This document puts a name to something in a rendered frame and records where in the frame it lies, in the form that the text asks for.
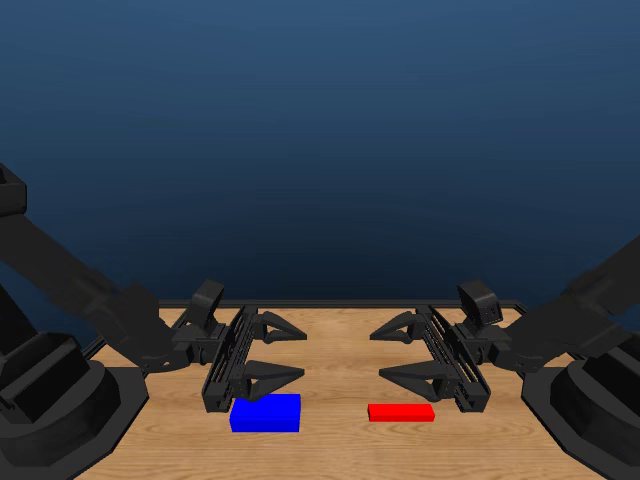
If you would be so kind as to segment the thin red peg bar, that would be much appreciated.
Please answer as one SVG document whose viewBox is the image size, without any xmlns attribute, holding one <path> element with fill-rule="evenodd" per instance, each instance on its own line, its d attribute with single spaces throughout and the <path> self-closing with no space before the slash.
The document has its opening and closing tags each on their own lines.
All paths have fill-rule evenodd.
<svg viewBox="0 0 640 480">
<path fill-rule="evenodd" d="M 430 404 L 369 404 L 370 422 L 433 422 L 435 412 Z"/>
</svg>

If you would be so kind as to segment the blue hollow socket block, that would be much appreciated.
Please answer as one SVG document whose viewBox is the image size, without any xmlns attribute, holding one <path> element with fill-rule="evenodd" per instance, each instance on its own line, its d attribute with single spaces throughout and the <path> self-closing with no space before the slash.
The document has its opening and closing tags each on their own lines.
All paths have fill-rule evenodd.
<svg viewBox="0 0 640 480">
<path fill-rule="evenodd" d="M 253 402 L 236 399 L 229 416 L 233 433 L 297 433 L 300 422 L 299 394 L 269 394 Z"/>
</svg>

